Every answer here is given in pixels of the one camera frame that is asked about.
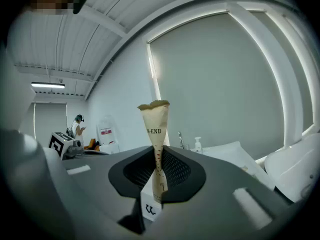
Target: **fluorescent light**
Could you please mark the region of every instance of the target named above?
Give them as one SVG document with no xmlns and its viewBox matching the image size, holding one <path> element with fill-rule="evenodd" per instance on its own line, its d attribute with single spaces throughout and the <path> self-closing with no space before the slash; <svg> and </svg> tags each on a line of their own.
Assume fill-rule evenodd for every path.
<svg viewBox="0 0 320 240">
<path fill-rule="evenodd" d="M 49 82 L 32 82 L 33 87 L 44 87 L 44 88 L 61 88 L 64 89 L 65 85 L 61 83 L 49 83 Z"/>
</svg>

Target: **orange chair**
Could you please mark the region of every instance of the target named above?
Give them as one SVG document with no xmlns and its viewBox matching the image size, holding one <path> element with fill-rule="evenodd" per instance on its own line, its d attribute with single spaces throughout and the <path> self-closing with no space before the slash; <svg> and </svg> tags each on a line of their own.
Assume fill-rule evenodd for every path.
<svg viewBox="0 0 320 240">
<path fill-rule="evenodd" d="M 92 138 L 90 140 L 89 146 L 84 146 L 83 149 L 85 149 L 85 150 L 92 149 L 95 146 L 95 144 L 96 144 L 96 139 Z"/>
</svg>

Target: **red sign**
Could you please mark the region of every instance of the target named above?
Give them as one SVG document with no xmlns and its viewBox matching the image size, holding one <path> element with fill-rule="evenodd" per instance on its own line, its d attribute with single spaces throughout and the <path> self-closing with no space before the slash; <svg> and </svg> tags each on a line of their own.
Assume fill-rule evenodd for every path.
<svg viewBox="0 0 320 240">
<path fill-rule="evenodd" d="M 111 129 L 110 128 L 101 129 L 100 132 L 101 132 L 101 135 L 110 134 L 111 133 Z"/>
</svg>

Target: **faucet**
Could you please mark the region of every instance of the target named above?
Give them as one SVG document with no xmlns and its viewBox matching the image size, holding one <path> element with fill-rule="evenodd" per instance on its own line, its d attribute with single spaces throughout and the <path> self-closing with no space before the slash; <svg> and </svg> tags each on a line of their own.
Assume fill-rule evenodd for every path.
<svg viewBox="0 0 320 240">
<path fill-rule="evenodd" d="M 179 135 L 179 139 L 180 139 L 180 147 L 181 147 L 182 149 L 185 149 L 185 147 L 184 147 L 184 141 L 182 140 L 182 136 L 181 136 L 181 132 L 180 132 L 180 131 L 178 131 L 178 135 Z"/>
</svg>

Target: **white bottle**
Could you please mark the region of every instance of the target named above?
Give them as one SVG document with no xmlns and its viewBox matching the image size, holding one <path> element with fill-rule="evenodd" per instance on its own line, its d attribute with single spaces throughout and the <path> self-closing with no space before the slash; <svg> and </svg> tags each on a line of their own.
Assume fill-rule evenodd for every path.
<svg viewBox="0 0 320 240">
<path fill-rule="evenodd" d="M 199 154 L 203 154 L 203 150 L 202 150 L 202 146 L 201 146 L 201 143 L 200 143 L 200 140 L 201 137 L 195 137 L 195 144 L 194 144 L 194 149 L 195 149 L 195 152 L 199 153 Z"/>
</svg>

